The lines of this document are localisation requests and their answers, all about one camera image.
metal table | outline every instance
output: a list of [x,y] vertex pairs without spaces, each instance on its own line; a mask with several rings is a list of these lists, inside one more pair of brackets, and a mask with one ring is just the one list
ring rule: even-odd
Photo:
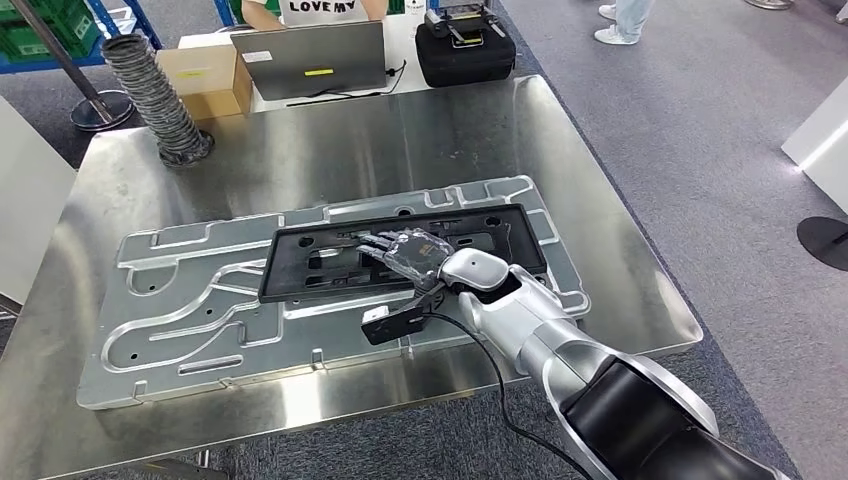
[[[495,382],[477,347],[463,345],[137,407],[85,410],[74,399],[106,274],[121,238],[138,230],[528,174],[592,298],[588,333],[627,352],[655,355],[702,338],[541,77],[202,126],[215,136],[216,151],[182,171],[162,166],[146,129],[92,141],[0,361],[4,478],[150,461]],[[507,373],[508,380],[517,378]]]

robotic arm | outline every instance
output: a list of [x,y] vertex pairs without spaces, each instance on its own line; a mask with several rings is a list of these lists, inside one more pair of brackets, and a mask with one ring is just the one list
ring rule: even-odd
[[595,480],[789,480],[719,440],[712,410],[654,361],[580,331],[559,298],[519,265],[424,231],[362,237],[362,253],[413,281],[412,303],[366,312],[371,343],[421,331],[443,289],[468,325],[545,392],[565,453]]

yellow label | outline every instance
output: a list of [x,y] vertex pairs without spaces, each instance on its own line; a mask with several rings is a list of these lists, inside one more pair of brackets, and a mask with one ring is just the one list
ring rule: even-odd
[[303,72],[303,74],[306,75],[307,77],[315,77],[315,76],[318,76],[318,75],[332,75],[333,69],[332,68],[323,68],[321,70],[307,70],[307,71]]
[[206,72],[203,70],[183,70],[177,74],[177,78],[196,78],[202,77]]

white wall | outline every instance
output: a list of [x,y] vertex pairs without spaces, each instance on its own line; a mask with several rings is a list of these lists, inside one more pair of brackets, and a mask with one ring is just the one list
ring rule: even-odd
[[789,137],[783,151],[848,212],[848,78]]
[[0,97],[0,293],[23,304],[76,174]]

black case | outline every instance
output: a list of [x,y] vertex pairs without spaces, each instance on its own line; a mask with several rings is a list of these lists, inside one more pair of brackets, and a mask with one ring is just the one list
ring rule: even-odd
[[426,25],[419,25],[415,46],[427,85],[449,87],[509,77],[515,66],[515,42],[490,29],[482,32],[483,45],[454,48],[450,37],[436,38]]

